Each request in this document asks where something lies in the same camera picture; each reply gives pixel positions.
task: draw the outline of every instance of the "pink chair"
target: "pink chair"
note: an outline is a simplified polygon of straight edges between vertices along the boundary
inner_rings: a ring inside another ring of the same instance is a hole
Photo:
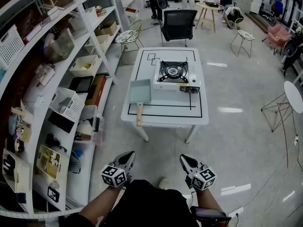
[[[273,27],[267,28],[267,37],[262,40],[265,41],[266,39],[274,46],[274,54],[276,47],[280,47],[280,55],[282,52],[282,47],[284,47],[285,43],[291,38],[291,34],[288,33],[281,24],[277,24]]]

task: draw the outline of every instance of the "white round tabletop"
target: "white round tabletop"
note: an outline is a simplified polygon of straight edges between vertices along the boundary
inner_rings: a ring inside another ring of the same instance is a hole
[[[303,100],[300,92],[290,81],[284,83],[284,91],[291,107],[299,114],[303,112]]]

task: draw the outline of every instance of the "portable gas stove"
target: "portable gas stove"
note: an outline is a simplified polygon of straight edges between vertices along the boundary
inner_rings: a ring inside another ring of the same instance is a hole
[[[154,89],[177,90],[187,93],[200,91],[195,61],[158,61],[153,79]]]

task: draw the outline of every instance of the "white pants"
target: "white pants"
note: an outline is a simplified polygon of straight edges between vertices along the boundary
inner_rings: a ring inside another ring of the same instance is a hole
[[[187,9],[187,1],[191,10],[195,9],[195,0],[182,0],[182,9]]]

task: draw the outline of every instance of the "stove burner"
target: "stove burner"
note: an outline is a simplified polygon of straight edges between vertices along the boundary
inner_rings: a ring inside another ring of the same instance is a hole
[[[163,81],[167,78],[170,79],[182,79],[185,83],[188,83],[188,79],[185,77],[187,69],[185,68],[186,62],[161,62],[163,67],[160,69],[159,81]]]

